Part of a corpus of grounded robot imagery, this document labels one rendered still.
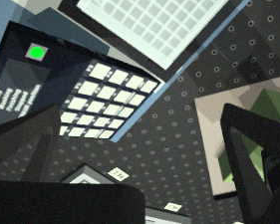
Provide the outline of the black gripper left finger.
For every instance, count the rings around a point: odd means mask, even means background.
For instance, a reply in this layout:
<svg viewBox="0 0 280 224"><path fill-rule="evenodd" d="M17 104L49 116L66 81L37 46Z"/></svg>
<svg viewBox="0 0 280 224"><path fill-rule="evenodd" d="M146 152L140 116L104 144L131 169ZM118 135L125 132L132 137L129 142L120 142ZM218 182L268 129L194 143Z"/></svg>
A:
<svg viewBox="0 0 280 224"><path fill-rule="evenodd" d="M62 120L57 104L1 123L0 163L43 132L20 181L49 182L61 126Z"/></svg>

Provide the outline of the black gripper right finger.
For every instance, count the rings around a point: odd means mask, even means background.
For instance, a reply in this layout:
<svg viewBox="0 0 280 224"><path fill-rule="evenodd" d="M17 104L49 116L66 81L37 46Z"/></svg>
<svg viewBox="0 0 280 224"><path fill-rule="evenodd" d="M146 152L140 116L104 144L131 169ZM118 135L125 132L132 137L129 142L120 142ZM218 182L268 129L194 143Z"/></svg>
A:
<svg viewBox="0 0 280 224"><path fill-rule="evenodd" d="M280 224L280 188L273 197L240 134L280 160L280 122L226 103L220 125L244 224Z"/></svg>

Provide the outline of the blue and white plate washer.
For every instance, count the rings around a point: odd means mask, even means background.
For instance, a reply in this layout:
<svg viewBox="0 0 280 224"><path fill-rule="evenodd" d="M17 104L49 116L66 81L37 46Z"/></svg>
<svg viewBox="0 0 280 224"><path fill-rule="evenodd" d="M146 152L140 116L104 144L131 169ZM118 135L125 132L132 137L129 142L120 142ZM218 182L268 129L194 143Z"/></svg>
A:
<svg viewBox="0 0 280 224"><path fill-rule="evenodd" d="M60 136L117 142L250 0L228 0L167 70L79 1L0 0L0 124L58 104Z"/></svg>

